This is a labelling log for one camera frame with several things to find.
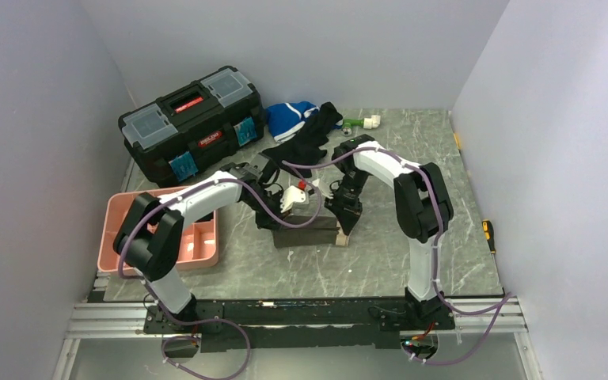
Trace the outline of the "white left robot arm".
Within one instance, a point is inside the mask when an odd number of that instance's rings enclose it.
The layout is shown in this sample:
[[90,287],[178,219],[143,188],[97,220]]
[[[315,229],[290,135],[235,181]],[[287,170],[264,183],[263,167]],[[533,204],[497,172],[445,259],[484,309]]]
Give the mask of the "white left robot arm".
[[176,262],[184,231],[218,209],[243,202],[255,212],[260,229],[279,229],[283,217],[283,191],[270,192],[279,167],[263,154],[248,163],[224,165],[206,180],[160,197],[141,193],[132,201],[113,248],[119,256],[118,273],[126,278],[124,265],[134,269],[132,278],[146,289],[165,311],[165,323],[175,332],[188,331],[198,320],[196,297],[183,283]]

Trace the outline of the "pink compartment tray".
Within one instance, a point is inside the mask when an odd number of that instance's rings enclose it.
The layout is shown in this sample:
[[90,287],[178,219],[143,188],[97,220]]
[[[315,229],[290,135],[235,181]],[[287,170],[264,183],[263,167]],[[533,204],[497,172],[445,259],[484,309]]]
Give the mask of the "pink compartment tray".
[[[113,248],[113,242],[133,200],[139,193],[139,191],[118,193],[108,201],[97,258],[97,268],[100,272],[109,274],[117,272],[119,257]],[[219,260],[217,216],[218,213],[215,211],[184,230],[176,264],[178,269],[208,268],[217,264]]]

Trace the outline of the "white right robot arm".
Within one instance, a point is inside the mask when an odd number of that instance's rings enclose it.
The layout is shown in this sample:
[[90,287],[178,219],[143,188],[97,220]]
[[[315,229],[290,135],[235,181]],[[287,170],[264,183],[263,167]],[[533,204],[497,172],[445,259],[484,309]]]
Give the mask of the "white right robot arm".
[[362,214],[359,196],[369,177],[393,190],[397,223],[409,244],[405,320],[415,329],[426,327],[443,309],[443,303],[435,289],[439,260],[419,247],[429,240],[438,244],[454,216],[441,170],[434,163],[421,165],[406,160],[369,135],[342,142],[333,150],[332,161],[343,177],[325,201],[325,208],[335,215],[346,235]]

